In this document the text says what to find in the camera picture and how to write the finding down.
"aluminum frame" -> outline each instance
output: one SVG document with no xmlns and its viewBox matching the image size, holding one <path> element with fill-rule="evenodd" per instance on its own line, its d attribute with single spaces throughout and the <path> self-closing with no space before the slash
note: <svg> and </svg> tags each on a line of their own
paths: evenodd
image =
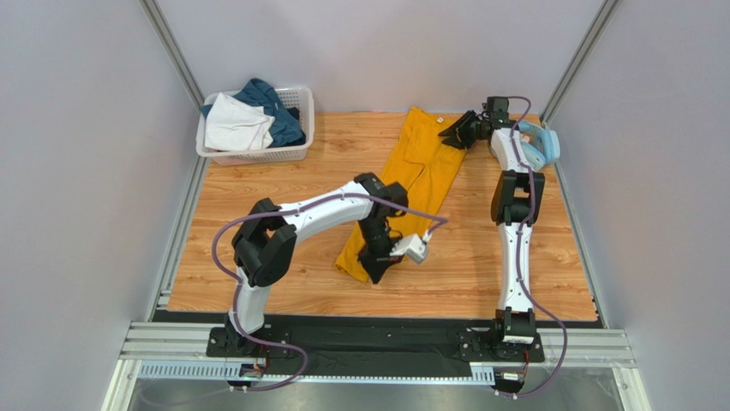
<svg viewBox="0 0 730 411">
<path fill-rule="evenodd" d="M 180 50 L 172 32 L 165 21 L 162 10 L 155 0 L 140 0 L 142 8 L 160 37 L 160 41 L 168 52 L 188 95 L 196 105 L 203 102 L 202 92 L 192 75 L 190 68 Z M 593 49 L 596 40 L 607 25 L 615 11 L 619 0 L 606 0 L 589 31 L 586 33 L 576 54 L 573 56 L 568 69 L 561 78 L 553 95 L 542 113 L 542 120 L 549 124 L 570 84 L 576 77 L 579 69 Z M 159 287 L 152 305 L 149 307 L 149 319 L 155 310 L 166 309 L 171 295 L 172 284 L 180 265 L 180 258 L 187 238 L 195 206 L 200 197 L 200 190 L 209 162 L 199 158 L 188 180 L 188 192 L 178 212 L 177 222 L 168 244 L 165 262 L 159 273 Z M 563 193 L 563 200 L 570 205 L 570 197 L 565 190 L 560 167 L 556 167 L 558 181 Z M 568 216 L 576 233 L 578 251 L 586 270 L 591 293 L 595 297 L 595 308 L 606 321 L 601 311 L 600 297 L 597 295 L 591 276 L 590 260 L 583 250 L 580 227 L 573 218 L 572 209 L 568 206 Z M 242 362 L 255 359 L 213 359 L 205 356 L 208 333 L 214 325 L 193 323 L 146 323 L 134 322 L 129 327 L 124 341 L 117 367 L 107 390 L 102 409 L 126 410 L 135 393 L 137 378 L 154 375 L 165 378 L 231 378 L 230 372 L 221 375 L 207 375 L 206 370 L 227 369 L 227 366 L 240 366 Z M 543 364 L 534 364 L 551 368 L 557 361 L 562 349 L 562 332 L 559 329 L 540 329 L 543 349 L 547 361 Z M 570 345 L 568 346 L 564 367 L 608 367 L 613 369 L 616 383 L 621 390 L 621 401 L 626 410 L 648 410 L 649 402 L 644 392 L 637 364 L 631 351 L 626 334 L 623 330 L 577 330 L 569 331 Z M 317 382 L 349 382 L 349 383 L 379 383 L 379 384 L 489 384 L 493 381 L 493 366 L 510 366 L 510 363 L 470 363 L 471 378 L 362 378 L 362 377 L 302 377 L 301 381 Z M 269 376 L 266 379 L 278 379 L 284 376 Z"/>
</svg>

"wood grain surface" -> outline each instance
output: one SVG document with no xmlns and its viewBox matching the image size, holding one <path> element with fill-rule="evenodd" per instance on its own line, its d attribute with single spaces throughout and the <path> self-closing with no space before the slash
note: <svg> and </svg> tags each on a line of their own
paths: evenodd
<svg viewBox="0 0 730 411">
<path fill-rule="evenodd" d="M 537 122 L 536 116 L 529 118 Z M 168 309 L 229 309 L 235 282 L 211 260 L 211 240 L 230 220 L 248 214 L 260 199 L 296 202 L 323 194 L 367 171 L 379 174 L 395 146 L 405 113 L 322 113 L 314 144 L 301 162 L 222 167 L 211 163 L 182 253 Z M 534 297 L 562 319 L 595 320 L 571 226 L 554 170 L 544 170 L 540 218 L 530 244 Z M 486 141 L 467 154 L 440 215 L 449 218 L 428 244 L 421 265 L 391 267 L 380 284 L 337 272 L 334 261 L 352 224 L 300 244 L 288 274 L 272 287 L 268 313 L 492 318 L 500 297 L 501 244 L 489 217 L 500 167 Z M 230 239 L 218 247 L 231 269 Z M 547 316 L 538 312 L 539 319 Z"/>
</svg>

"yellow pants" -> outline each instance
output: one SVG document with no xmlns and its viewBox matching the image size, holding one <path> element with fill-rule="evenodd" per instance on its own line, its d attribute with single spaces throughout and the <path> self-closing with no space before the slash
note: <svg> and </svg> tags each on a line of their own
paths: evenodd
<svg viewBox="0 0 730 411">
<path fill-rule="evenodd" d="M 438 136 L 455 120 L 438 120 L 437 116 L 411 107 L 398 143 L 380 174 L 385 184 L 399 182 L 408 190 L 409 208 L 429 214 L 436 214 L 441 208 L 466 154 L 466 150 L 441 144 L 443 139 Z M 393 231 L 400 231 L 403 236 L 413 233 L 423 235 L 432 223 L 413 214 L 389 218 L 388 222 Z M 355 224 L 335 266 L 340 272 L 348 272 L 366 283 L 369 276 L 357 261 L 357 255 L 364 246 L 360 227 Z"/>
</svg>

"gray wall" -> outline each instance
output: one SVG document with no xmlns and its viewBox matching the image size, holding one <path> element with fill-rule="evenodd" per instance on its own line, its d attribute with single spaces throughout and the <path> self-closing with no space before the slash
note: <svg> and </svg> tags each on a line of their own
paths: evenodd
<svg viewBox="0 0 730 411">
<path fill-rule="evenodd" d="M 535 112 L 601 0 L 159 0 L 205 94 L 251 76 L 308 85 L 320 110 L 464 111 L 494 94 Z"/>
<path fill-rule="evenodd" d="M 0 408 L 99 409 L 194 162 L 138 2 L 0 5 Z"/>
<path fill-rule="evenodd" d="M 728 2 L 623 2 L 553 122 L 601 300 L 656 410 L 730 399 L 728 20 Z"/>
</svg>

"white plastic basket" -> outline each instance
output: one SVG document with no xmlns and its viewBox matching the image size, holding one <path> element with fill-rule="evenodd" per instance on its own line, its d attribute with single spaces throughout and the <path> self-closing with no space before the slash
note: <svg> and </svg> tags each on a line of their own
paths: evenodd
<svg viewBox="0 0 730 411">
<path fill-rule="evenodd" d="M 229 96 L 239 91 L 223 92 Z M 307 140 L 301 146 L 265 148 L 263 150 L 249 150 L 247 152 L 219 152 L 206 148 L 203 144 L 206 138 L 206 118 L 200 115 L 198 134 L 195 136 L 195 150 L 201 157 L 211 158 L 220 165 L 239 165 L 252 163 L 271 163 L 274 161 L 303 160 L 307 157 L 307 150 L 314 141 L 314 99 L 312 91 L 306 87 L 277 88 L 276 93 L 287 109 L 299 109 L 299 124 L 307 135 Z M 218 94 L 215 92 L 206 97 L 205 104 L 212 104 Z"/>
</svg>

